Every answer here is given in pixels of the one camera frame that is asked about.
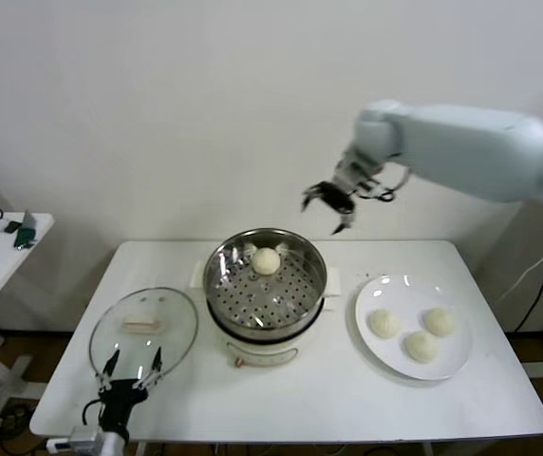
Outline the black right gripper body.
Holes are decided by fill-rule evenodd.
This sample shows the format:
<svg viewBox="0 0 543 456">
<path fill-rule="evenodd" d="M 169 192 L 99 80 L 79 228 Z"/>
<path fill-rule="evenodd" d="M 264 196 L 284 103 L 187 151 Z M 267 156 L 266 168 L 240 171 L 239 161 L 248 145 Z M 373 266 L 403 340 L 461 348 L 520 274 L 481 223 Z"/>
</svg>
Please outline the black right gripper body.
<svg viewBox="0 0 543 456">
<path fill-rule="evenodd" d="M 353 213 L 354 202 L 350 195 L 330 181 L 318 184 L 319 198 L 337 213 Z"/>
</svg>

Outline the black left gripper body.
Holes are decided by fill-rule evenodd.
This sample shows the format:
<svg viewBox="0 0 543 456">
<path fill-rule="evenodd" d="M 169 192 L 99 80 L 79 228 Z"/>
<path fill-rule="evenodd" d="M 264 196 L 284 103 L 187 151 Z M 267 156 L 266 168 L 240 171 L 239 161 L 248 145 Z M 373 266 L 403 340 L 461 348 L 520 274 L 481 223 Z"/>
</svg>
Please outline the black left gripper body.
<svg viewBox="0 0 543 456">
<path fill-rule="evenodd" d="M 112 380 L 110 389 L 99 393 L 103 404 L 99 424 L 104 432 L 128 432 L 127 425 L 133 407 L 149 396 L 147 389 L 137 386 L 137 383 L 137 379 Z"/>
</svg>

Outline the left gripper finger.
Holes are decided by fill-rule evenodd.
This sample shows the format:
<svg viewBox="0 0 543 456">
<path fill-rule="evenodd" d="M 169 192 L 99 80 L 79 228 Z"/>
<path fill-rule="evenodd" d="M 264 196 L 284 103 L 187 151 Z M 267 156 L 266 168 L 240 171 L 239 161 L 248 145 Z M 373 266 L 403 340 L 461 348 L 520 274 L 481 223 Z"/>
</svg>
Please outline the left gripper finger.
<svg viewBox="0 0 543 456">
<path fill-rule="evenodd" d="M 99 384 L 99 392 L 111 389 L 111 376 L 118 363 L 120 357 L 119 351 L 114 351 L 113 355 L 108 358 L 103 366 L 103 370 L 96 374 Z"/>
<path fill-rule="evenodd" d="M 134 390 L 150 390 L 151 388 L 153 388 L 162 377 L 161 367 L 162 367 L 161 347 L 158 347 L 154 355 L 150 371 L 148 371 L 147 374 L 145 374 L 140 380 L 138 380 L 133 385 L 133 389 Z"/>
</svg>

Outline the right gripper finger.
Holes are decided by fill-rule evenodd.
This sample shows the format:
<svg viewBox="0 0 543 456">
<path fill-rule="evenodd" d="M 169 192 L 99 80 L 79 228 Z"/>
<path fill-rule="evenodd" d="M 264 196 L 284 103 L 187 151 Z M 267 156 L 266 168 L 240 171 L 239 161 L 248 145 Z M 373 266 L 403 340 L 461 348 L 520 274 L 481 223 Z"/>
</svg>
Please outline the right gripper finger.
<svg viewBox="0 0 543 456">
<path fill-rule="evenodd" d="M 338 235 L 344 230 L 351 228 L 355 220 L 354 209 L 336 209 L 335 212 L 339 215 L 339 223 L 331 233 L 333 236 Z"/>
<path fill-rule="evenodd" d="M 305 212 L 310 203 L 314 200 L 323 200 L 325 197 L 325 184 L 316 183 L 308 187 L 303 193 L 303 199 L 301 203 L 301 211 Z"/>
</svg>

